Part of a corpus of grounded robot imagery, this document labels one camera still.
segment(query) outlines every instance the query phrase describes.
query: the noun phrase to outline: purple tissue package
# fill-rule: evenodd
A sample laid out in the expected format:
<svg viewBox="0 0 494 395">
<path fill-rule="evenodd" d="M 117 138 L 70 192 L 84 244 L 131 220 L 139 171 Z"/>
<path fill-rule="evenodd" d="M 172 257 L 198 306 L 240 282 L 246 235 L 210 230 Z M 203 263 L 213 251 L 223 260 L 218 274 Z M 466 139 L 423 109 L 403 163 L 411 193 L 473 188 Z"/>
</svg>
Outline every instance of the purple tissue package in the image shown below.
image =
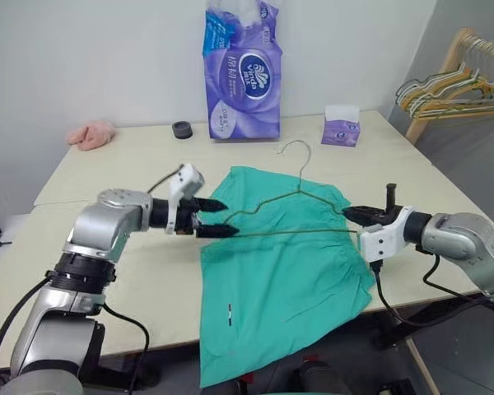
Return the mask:
<svg viewBox="0 0 494 395">
<path fill-rule="evenodd" d="M 344 120 L 324 120 L 322 144 L 331 144 L 332 146 L 355 146 L 360 132 L 361 125 L 359 123 Z"/>
<path fill-rule="evenodd" d="M 280 136 L 280 63 L 275 38 L 278 9 L 260 0 L 248 27 L 238 16 L 209 7 L 203 61 L 211 138 Z"/>
</svg>

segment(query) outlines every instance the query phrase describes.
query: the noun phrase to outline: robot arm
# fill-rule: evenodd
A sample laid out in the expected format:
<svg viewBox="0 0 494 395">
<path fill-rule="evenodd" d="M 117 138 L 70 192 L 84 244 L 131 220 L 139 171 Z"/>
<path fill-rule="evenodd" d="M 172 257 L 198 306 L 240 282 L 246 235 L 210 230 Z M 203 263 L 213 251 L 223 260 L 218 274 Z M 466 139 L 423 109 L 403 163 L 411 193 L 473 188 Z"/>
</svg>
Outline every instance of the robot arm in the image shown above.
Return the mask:
<svg viewBox="0 0 494 395">
<path fill-rule="evenodd" d="M 395 205 L 395 184 L 387 186 L 386 209 L 349 207 L 344 216 L 365 226 L 358 235 L 363 258 L 393 257 L 408 244 L 461 267 L 494 302 L 494 226 L 476 214 L 430 214 Z"/>
<path fill-rule="evenodd" d="M 46 274 L 49 283 L 40 289 L 12 354 L 13 380 L 0 394 L 82 393 L 79 381 L 95 374 L 105 334 L 105 327 L 88 317 L 100 312 L 104 289 L 116 279 L 114 266 L 131 233 L 153 227 L 167 234 L 225 238 L 238 232 L 198 219 L 199 211 L 227 209 L 216 200 L 194 197 L 203 184 L 202 175 L 184 165 L 170 181 L 168 200 L 109 189 L 81 212 L 62 257 Z"/>
</svg>

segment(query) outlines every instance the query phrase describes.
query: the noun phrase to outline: wooden rack pole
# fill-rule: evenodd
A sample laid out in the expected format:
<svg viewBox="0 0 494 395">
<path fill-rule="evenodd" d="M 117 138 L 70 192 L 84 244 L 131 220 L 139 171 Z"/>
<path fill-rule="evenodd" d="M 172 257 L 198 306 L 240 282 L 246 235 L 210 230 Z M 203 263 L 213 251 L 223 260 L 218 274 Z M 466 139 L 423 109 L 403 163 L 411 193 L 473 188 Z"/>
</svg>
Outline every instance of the wooden rack pole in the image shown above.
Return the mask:
<svg viewBox="0 0 494 395">
<path fill-rule="evenodd" d="M 439 72 L 452 72 L 459 66 L 461 62 L 461 45 L 473 34 L 474 30 L 469 27 L 465 27 L 457 32 L 448 48 L 448 53 Z M 415 146 L 429 122 L 429 120 L 425 121 L 421 119 L 412 120 L 405 137 Z"/>
</svg>

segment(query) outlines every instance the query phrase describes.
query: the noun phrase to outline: small purple tissue box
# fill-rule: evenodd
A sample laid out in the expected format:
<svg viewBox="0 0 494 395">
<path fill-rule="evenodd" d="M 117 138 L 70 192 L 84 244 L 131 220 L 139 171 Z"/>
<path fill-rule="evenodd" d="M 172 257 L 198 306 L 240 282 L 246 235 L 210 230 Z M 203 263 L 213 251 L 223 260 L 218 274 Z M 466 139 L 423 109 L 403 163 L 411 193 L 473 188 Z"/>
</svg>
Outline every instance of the small purple tissue box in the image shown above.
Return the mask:
<svg viewBox="0 0 494 395">
<path fill-rule="evenodd" d="M 328 121 L 324 118 L 322 144 L 331 144 L 332 146 L 355 146 L 360 132 L 361 125 L 359 123 L 343 120 Z"/>
</svg>

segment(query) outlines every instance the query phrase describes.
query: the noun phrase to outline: green cloth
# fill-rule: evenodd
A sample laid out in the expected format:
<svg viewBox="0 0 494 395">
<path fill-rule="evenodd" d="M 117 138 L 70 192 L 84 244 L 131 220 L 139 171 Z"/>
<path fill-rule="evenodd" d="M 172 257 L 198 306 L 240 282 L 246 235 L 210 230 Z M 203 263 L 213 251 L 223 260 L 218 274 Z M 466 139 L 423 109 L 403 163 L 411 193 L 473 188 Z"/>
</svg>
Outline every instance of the green cloth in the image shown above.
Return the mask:
<svg viewBox="0 0 494 395">
<path fill-rule="evenodd" d="M 212 195 L 229 210 L 206 213 L 208 224 L 233 211 L 297 190 L 299 179 L 232 167 Z M 349 201 L 333 186 L 302 181 L 302 190 L 335 204 Z M 238 214 L 241 234 L 346 229 L 330 205 L 296 194 Z M 202 249 L 201 386 L 207 387 L 292 354 L 355 318 L 370 303 L 373 279 L 348 233 L 223 239 Z M 231 325 L 229 325 L 229 305 Z"/>
</svg>

